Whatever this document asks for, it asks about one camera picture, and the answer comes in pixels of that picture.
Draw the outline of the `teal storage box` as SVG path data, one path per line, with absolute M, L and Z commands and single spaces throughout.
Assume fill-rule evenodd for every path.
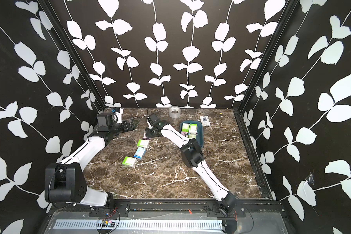
M 195 138 L 201 147 L 204 146 L 203 126 L 199 121 L 183 121 L 180 124 L 180 133 L 189 138 Z

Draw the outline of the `blue tissue pack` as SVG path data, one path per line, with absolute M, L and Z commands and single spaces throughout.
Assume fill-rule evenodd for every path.
M 143 158 L 143 156 L 145 155 L 146 151 L 147 151 L 146 148 L 138 147 L 135 154 L 134 154 L 134 157 L 141 160 Z

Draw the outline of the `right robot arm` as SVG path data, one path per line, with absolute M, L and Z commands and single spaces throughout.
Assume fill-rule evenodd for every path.
M 180 149 L 184 164 L 188 168 L 193 169 L 212 191 L 215 200 L 219 204 L 220 212 L 224 216 L 231 214 L 236 206 L 237 198 L 211 171 L 198 141 L 195 138 L 189 139 L 183 136 L 168 121 L 159 120 L 156 116 L 151 115 L 147 117 L 147 123 L 149 127 L 145 130 L 146 137 L 161 136 L 174 143 Z

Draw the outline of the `pink kuromi tissue pack top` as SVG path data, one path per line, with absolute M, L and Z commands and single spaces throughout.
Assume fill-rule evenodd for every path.
M 143 135 L 143 139 L 150 140 L 150 138 L 148 138 L 148 137 L 147 137 L 146 133 L 144 133 L 144 135 Z

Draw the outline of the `white perforated strip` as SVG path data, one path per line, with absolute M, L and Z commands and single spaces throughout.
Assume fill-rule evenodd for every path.
M 114 229 L 98 229 L 97 220 L 57 219 L 53 230 L 155 230 L 155 231 L 223 231 L 221 220 L 114 220 Z

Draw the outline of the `black front rail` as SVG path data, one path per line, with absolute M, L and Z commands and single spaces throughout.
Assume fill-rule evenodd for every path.
M 239 199 L 231 212 L 224 212 L 214 199 L 116 199 L 111 208 L 95 207 L 80 204 L 68 204 L 62 207 L 53 206 L 52 212 L 87 212 L 94 217 L 106 217 L 112 212 L 114 217 L 129 217 L 144 212 L 161 213 L 206 213 L 207 217 L 235 219 L 254 213 L 279 213 L 282 217 L 287 214 L 279 201 L 268 199 Z

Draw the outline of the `small circuit board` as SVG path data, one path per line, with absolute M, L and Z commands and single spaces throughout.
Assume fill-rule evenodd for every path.
M 116 227 L 116 222 L 114 220 L 102 220 L 97 223 L 98 229 L 114 229 Z

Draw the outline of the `clear tape roll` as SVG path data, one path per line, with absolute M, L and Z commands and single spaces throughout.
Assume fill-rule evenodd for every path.
M 171 106 L 168 109 L 169 116 L 173 119 L 178 119 L 181 115 L 181 109 L 178 106 Z

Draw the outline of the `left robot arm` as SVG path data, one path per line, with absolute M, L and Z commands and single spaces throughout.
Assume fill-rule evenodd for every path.
M 138 120 L 130 119 L 110 126 L 97 125 L 85 143 L 69 157 L 52 163 L 45 169 L 44 198 L 49 203 L 78 203 L 94 207 L 112 208 L 111 193 L 90 188 L 84 177 L 88 163 L 120 133 L 133 131 Z

